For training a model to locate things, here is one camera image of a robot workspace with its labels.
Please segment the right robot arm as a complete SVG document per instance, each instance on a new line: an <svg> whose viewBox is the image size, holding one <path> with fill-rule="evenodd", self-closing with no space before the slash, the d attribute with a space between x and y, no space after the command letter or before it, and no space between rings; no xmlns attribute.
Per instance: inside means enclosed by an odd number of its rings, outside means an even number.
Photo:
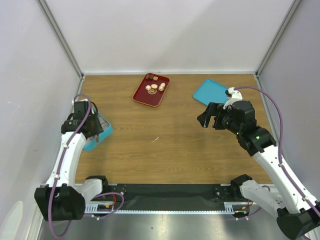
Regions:
<svg viewBox="0 0 320 240"><path fill-rule="evenodd" d="M239 145L262 166L278 191L274 194L244 174L231 181L234 184L230 188L231 197L236 201L246 198L258 204L276 219L278 227L290 240L319 227L320 202L279 154L270 132L257 125L253 105L244 100L228 107L211 102L197 120L207 128L211 118L214 118L214 129L228 130L236 135Z"/></svg>

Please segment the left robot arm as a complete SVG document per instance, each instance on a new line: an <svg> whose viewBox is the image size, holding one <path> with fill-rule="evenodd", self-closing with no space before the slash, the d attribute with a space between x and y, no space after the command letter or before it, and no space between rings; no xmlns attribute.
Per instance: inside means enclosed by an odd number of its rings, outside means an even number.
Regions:
<svg viewBox="0 0 320 240"><path fill-rule="evenodd" d="M61 143L53 170L34 199L45 221L80 220L92 199L105 200L110 186L106 176L91 175L76 185L76 172L82 151L90 152L112 132L111 124L97 105L82 99L73 101L73 112L61 126Z"/></svg>

